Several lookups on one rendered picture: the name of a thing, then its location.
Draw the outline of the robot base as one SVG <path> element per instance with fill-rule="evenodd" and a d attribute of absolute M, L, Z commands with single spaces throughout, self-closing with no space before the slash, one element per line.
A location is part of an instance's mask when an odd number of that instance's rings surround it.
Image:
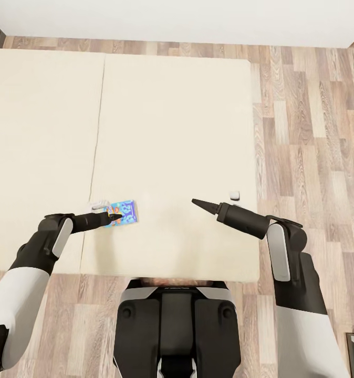
<path fill-rule="evenodd" d="M 233 378 L 241 363 L 237 310 L 224 281 L 204 287 L 147 287 L 130 280 L 117 310 L 113 364 L 121 378 L 157 378 L 189 371 L 197 378 Z"/>

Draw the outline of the robot trunk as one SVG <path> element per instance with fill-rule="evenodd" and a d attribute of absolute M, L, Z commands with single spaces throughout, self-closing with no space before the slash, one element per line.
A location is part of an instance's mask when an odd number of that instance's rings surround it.
<path fill-rule="evenodd" d="M 165 371 L 164 370 L 164 358 L 161 358 L 158 363 L 157 378 L 197 378 L 196 362 L 193 358 L 190 358 L 189 371 Z"/>

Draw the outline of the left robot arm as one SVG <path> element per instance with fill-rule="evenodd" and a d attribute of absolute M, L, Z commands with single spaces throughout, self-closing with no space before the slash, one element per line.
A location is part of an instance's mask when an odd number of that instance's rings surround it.
<path fill-rule="evenodd" d="M 0 372 L 15 366 L 33 334 L 48 281 L 71 234 L 111 224 L 122 214 L 98 213 L 107 200 L 87 203 L 84 215 L 44 216 L 28 243 L 23 244 L 0 281 Z"/>

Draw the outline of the board game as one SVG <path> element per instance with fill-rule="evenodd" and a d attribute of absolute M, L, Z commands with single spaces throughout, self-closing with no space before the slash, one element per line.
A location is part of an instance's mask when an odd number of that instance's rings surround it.
<path fill-rule="evenodd" d="M 108 215 L 122 214 L 122 218 L 112 221 L 111 224 L 106 225 L 106 228 L 137 222 L 135 201 L 133 199 L 112 203 L 104 207 L 103 212 L 108 212 Z"/>

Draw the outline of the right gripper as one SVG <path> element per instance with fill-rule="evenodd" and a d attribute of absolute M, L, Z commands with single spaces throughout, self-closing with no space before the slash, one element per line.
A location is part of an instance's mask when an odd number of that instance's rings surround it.
<path fill-rule="evenodd" d="M 216 221 L 240 230 L 243 233 L 248 231 L 254 216 L 254 212 L 226 202 L 216 204 L 198 199 L 192 199 L 191 202 L 212 215 L 217 214 Z"/>

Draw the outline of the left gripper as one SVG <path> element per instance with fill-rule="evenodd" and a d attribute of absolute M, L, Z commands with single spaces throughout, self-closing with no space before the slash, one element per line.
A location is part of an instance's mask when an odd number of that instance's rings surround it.
<path fill-rule="evenodd" d="M 84 214 L 83 216 L 85 217 L 87 222 L 87 226 L 84 232 L 99 228 L 101 226 L 109 225 L 112 221 L 122 218 L 122 214 L 108 215 L 108 212 Z"/>

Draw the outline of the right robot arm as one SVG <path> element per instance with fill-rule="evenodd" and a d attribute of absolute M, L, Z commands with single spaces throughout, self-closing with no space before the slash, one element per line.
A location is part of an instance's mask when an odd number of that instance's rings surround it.
<path fill-rule="evenodd" d="M 242 208 L 242 192 L 229 203 L 192 199 L 216 221 L 263 240 L 267 235 L 277 311 L 278 378 L 351 378 L 339 350 L 311 255 L 303 252 L 303 225 Z M 270 224 L 270 220 L 276 220 Z"/>

